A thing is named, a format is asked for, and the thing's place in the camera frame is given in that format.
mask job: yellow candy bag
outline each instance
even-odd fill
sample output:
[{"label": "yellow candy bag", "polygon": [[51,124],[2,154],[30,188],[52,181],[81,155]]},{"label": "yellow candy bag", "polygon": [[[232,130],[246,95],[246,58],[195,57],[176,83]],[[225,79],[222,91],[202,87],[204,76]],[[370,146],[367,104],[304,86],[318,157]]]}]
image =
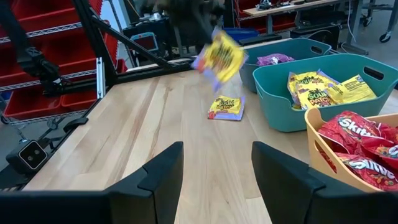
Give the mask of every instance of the yellow candy bag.
[{"label": "yellow candy bag", "polygon": [[321,83],[323,86],[321,85],[318,86],[321,90],[339,84],[338,81],[330,78],[320,69],[316,72],[305,72],[301,74],[295,74],[293,72],[290,72],[289,80],[287,82],[287,88],[290,91],[290,94],[292,95],[293,98],[294,102],[293,108],[299,108],[299,107],[302,108],[302,106],[300,106],[301,104],[298,97],[296,86],[298,84],[308,84],[311,83],[312,81],[314,81],[314,83]]},{"label": "yellow candy bag", "polygon": [[192,67],[210,78],[213,90],[217,91],[239,71],[248,57],[224,31],[215,28],[212,36],[213,43],[203,48]]},{"label": "yellow candy bag", "polygon": [[335,104],[324,91],[324,83],[316,82],[316,80],[312,80],[310,83],[297,84],[296,90],[303,110]]},{"label": "yellow candy bag", "polygon": [[366,84],[359,75],[356,75],[339,85],[327,88],[326,93],[336,104],[372,100],[377,97],[368,84]]},{"label": "yellow candy bag", "polygon": [[219,96],[211,104],[208,112],[209,119],[240,120],[243,115],[244,98],[230,98]]}]

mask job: black metal frame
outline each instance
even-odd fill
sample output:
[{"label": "black metal frame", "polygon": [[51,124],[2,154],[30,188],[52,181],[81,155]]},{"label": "black metal frame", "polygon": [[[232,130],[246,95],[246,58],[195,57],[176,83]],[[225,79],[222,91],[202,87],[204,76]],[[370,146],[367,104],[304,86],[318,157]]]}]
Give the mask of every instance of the black metal frame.
[{"label": "black metal frame", "polygon": [[[97,58],[102,58],[105,64],[105,79],[106,86],[111,88],[115,84],[131,82],[135,80],[142,80],[145,78],[153,78],[161,75],[168,75],[176,72],[184,72],[191,70],[191,63],[194,58],[188,58],[182,62],[171,63],[163,58],[160,58],[139,44],[131,41],[128,37],[111,28],[111,26],[100,19],[99,15],[95,13],[94,9],[88,3],[88,0],[72,0],[76,12],[79,15],[80,22],[85,30],[85,33],[90,41],[91,48]],[[125,44],[129,49],[133,49],[140,55],[146,57],[148,60],[156,63],[158,66],[152,68],[145,68],[140,70],[133,70],[125,73],[117,73],[112,59],[109,55],[108,49],[106,48],[103,35],[101,32],[105,32],[113,36],[118,41]],[[83,80],[67,85],[61,92],[52,93],[53,95],[62,95],[72,93],[76,91],[84,91],[90,88],[95,88],[96,80]]]}]

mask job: teal plastic bin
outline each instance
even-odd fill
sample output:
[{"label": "teal plastic bin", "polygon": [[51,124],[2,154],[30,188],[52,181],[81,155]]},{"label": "teal plastic bin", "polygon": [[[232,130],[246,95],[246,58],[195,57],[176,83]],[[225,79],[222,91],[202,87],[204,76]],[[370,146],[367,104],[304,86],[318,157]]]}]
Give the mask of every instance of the teal plastic bin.
[{"label": "teal plastic bin", "polygon": [[257,58],[270,54],[284,54],[295,60],[302,60],[325,55],[331,49],[330,45],[305,38],[285,40],[282,42],[267,44],[260,47],[246,49],[249,55],[248,60],[239,70],[242,83],[253,93],[256,93],[256,84],[254,83],[253,71],[259,68]]},{"label": "teal plastic bin", "polygon": [[325,121],[344,110],[354,111],[362,116],[378,115],[398,83],[397,69],[354,54],[326,55],[258,68],[253,76],[261,109],[270,127],[282,132],[307,128],[304,121],[305,110],[292,108],[293,99],[287,89],[287,80],[289,72],[299,74],[318,69],[339,82],[359,74],[377,96],[374,100],[320,108]]}]

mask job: candy bag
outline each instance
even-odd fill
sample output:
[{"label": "candy bag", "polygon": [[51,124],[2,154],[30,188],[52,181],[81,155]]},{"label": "candy bag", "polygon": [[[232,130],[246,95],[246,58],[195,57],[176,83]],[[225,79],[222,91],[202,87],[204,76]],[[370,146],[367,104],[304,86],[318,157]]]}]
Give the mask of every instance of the candy bag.
[{"label": "candy bag", "polygon": [[230,98],[219,96],[211,104],[208,112],[209,119],[241,120],[244,109],[244,97]]},{"label": "candy bag", "polygon": [[382,165],[363,156],[338,152],[336,155],[344,165],[368,184],[381,190],[398,190],[398,181],[394,173]]},{"label": "candy bag", "polygon": [[389,166],[398,169],[398,145],[393,141],[363,136],[361,146],[365,155],[380,157]]},{"label": "candy bag", "polygon": [[308,84],[315,79],[315,82],[324,84],[326,89],[333,85],[339,84],[336,80],[330,78],[328,75],[324,74],[320,69],[316,72],[306,72],[301,74],[289,73],[289,80],[287,83],[287,88],[292,95],[293,102],[296,105],[300,105],[299,97],[297,96],[296,86],[297,84]]},{"label": "candy bag", "polygon": [[354,103],[377,97],[359,75],[327,88],[326,92],[336,104]]},{"label": "candy bag", "polygon": [[370,121],[352,111],[344,111],[326,122],[319,134],[336,143],[335,152],[363,155],[361,137],[373,136],[383,138],[379,130],[380,124]]},{"label": "candy bag", "polygon": [[257,64],[259,66],[276,65],[278,63],[285,63],[292,61],[294,61],[294,58],[286,56],[284,54],[270,54],[268,56],[257,58]]},{"label": "candy bag", "polygon": [[212,37],[213,43],[204,46],[192,67],[208,77],[213,82],[213,90],[218,91],[248,57],[224,31],[215,28]]},{"label": "candy bag", "polygon": [[393,128],[387,124],[380,124],[380,132],[385,136],[387,140],[398,144],[398,128]]},{"label": "candy bag", "polygon": [[317,82],[317,79],[309,81],[309,83],[301,83],[296,85],[298,100],[301,109],[318,108],[334,105],[334,102],[324,92],[325,84]]}]

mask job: red candy bag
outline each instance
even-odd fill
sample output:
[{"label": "red candy bag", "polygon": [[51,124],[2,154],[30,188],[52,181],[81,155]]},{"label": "red candy bag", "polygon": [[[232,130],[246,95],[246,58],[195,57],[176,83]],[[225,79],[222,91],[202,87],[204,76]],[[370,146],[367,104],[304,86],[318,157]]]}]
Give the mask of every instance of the red candy bag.
[{"label": "red candy bag", "polygon": [[382,137],[379,125],[352,111],[344,111],[326,122],[318,132],[336,143],[333,147],[335,152],[363,155],[361,136]]},{"label": "red candy bag", "polygon": [[392,128],[387,124],[380,124],[379,130],[387,140],[398,144],[398,128]]},{"label": "red candy bag", "polygon": [[338,152],[336,155],[344,165],[368,184],[381,190],[398,190],[398,180],[395,175],[373,160]]},{"label": "red candy bag", "polygon": [[361,145],[365,155],[376,155],[398,170],[398,145],[393,141],[366,136],[362,138]]}]

